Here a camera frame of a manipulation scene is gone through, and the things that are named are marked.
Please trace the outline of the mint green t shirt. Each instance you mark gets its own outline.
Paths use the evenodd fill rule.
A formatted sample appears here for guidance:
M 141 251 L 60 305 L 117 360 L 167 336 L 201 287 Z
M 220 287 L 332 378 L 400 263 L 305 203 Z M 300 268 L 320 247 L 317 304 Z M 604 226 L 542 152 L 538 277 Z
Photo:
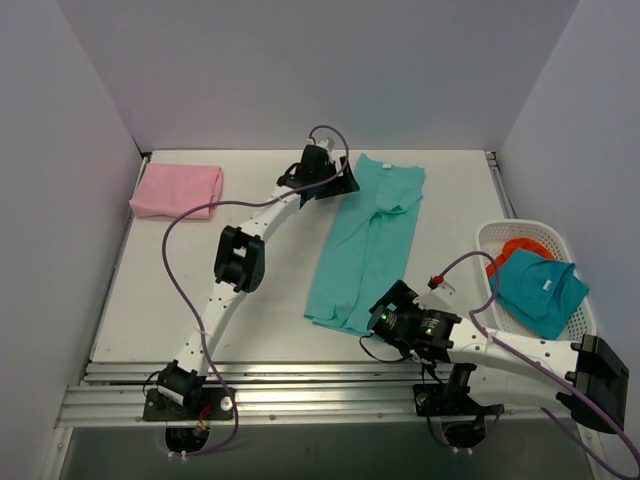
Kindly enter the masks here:
M 362 154 L 360 190 L 340 203 L 307 297 L 304 317 L 339 332 L 368 332 L 369 309 L 404 277 L 426 171 Z

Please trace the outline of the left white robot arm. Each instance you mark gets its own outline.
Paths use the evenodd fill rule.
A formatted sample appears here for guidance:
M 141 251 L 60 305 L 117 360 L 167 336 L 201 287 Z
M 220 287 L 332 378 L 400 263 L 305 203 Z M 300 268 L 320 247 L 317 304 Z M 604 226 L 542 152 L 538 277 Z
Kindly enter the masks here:
M 240 302 L 261 284 L 268 240 L 308 201 L 359 190 L 349 156 L 335 161 L 333 146 L 330 137 L 309 138 L 301 159 L 277 179 L 268 199 L 236 203 L 256 211 L 240 225 L 223 228 L 212 268 L 212 291 L 204 311 L 198 312 L 190 300 L 185 301 L 196 317 L 196 329 L 158 376 L 158 392 L 177 418 L 190 419 L 200 411 L 211 354 Z

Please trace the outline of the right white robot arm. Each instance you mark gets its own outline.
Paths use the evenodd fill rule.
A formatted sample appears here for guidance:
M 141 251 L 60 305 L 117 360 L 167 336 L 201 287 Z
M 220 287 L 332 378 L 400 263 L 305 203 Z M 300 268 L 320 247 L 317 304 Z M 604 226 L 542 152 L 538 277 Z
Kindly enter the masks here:
M 398 280 L 370 308 L 367 329 L 406 360 L 452 365 L 443 391 L 455 412 L 476 404 L 560 408 L 592 430 L 623 429 L 629 370 L 604 339 L 544 340 L 484 327 L 449 312 L 454 294 L 441 278 L 422 294 Z

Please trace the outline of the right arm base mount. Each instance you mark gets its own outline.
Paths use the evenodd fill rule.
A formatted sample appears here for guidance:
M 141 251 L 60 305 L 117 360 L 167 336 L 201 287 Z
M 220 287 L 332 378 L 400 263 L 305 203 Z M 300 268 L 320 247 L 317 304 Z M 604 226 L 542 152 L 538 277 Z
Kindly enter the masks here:
M 455 364 L 446 381 L 434 363 L 421 364 L 421 383 L 413 386 L 416 414 L 424 417 L 432 439 L 453 453 L 471 456 L 489 437 L 505 411 L 502 404 L 480 405 L 468 385 L 477 369 Z

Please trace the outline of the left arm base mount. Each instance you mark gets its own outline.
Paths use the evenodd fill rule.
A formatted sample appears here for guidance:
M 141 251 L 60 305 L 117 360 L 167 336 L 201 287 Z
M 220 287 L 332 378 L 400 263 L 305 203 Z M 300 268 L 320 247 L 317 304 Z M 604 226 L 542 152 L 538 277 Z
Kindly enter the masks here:
M 178 402 L 180 396 L 157 386 L 145 393 L 142 420 L 165 423 L 164 441 L 171 454 L 183 458 L 217 452 L 227 447 L 239 428 L 236 391 L 221 386 L 204 387 L 191 399 Z M 212 443 L 214 421 L 233 422 L 229 435 Z

